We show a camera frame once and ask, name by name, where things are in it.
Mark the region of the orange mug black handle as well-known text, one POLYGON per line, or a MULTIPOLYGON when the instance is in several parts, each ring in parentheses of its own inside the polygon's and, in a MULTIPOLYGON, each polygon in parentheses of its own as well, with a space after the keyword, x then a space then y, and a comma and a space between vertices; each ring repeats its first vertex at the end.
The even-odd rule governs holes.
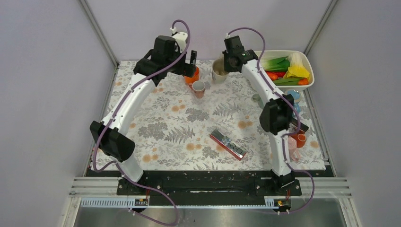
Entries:
POLYGON ((195 81, 198 81, 200 77, 200 70, 196 67, 195 72, 193 73, 192 77, 184 76, 184 81, 186 84, 193 84, 195 81))

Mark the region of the cream patterned mug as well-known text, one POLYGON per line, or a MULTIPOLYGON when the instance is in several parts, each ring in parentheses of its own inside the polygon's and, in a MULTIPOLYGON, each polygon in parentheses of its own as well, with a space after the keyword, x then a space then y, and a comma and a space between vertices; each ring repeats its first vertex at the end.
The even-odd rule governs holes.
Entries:
POLYGON ((215 60, 212 64, 212 80, 215 84, 220 84, 225 82, 228 77, 228 72, 224 70, 224 60, 219 58, 215 60))

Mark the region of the salmon pink mug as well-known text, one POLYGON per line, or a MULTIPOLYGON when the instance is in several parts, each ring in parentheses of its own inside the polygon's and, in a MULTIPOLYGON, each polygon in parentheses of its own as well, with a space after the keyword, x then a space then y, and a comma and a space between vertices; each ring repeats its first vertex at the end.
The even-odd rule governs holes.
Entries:
POLYGON ((205 87, 205 83, 199 80, 192 83, 191 88, 196 98, 200 99, 204 97, 205 87))

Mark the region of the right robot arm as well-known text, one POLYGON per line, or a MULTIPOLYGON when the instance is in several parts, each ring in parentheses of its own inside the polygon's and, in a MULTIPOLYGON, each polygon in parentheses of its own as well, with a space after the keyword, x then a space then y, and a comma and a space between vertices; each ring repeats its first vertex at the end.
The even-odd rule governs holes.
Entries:
POLYGON ((288 160, 288 134, 294 99, 278 89, 263 70, 259 57, 253 50, 243 47, 239 36, 227 37, 224 43, 224 70, 242 73, 263 102, 259 122, 262 129, 268 133, 273 154, 273 176, 268 186, 274 193, 283 195, 295 180, 288 160))

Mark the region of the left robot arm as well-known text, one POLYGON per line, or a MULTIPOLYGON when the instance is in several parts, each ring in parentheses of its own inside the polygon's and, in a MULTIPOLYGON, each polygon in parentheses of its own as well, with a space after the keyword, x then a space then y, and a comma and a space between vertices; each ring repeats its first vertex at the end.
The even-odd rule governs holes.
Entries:
POLYGON ((90 125, 96 142, 94 154, 100 149, 111 157, 122 176, 130 180, 128 187, 135 194, 142 194, 147 182, 133 154, 135 143, 126 134, 142 103, 168 73, 188 76, 195 72, 196 51, 191 52, 189 63, 185 61, 189 42, 190 35, 186 32, 158 36, 153 48, 137 61, 118 103, 100 122, 93 121, 90 125))

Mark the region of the green glazed mug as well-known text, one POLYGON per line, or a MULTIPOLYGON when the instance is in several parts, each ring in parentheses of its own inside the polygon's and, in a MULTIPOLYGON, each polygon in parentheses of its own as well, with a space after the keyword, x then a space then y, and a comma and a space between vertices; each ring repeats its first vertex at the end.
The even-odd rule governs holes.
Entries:
POLYGON ((254 94, 252 96, 252 100, 254 102, 256 102, 261 109, 263 109, 265 107, 266 103, 262 100, 262 98, 259 96, 259 94, 254 94))

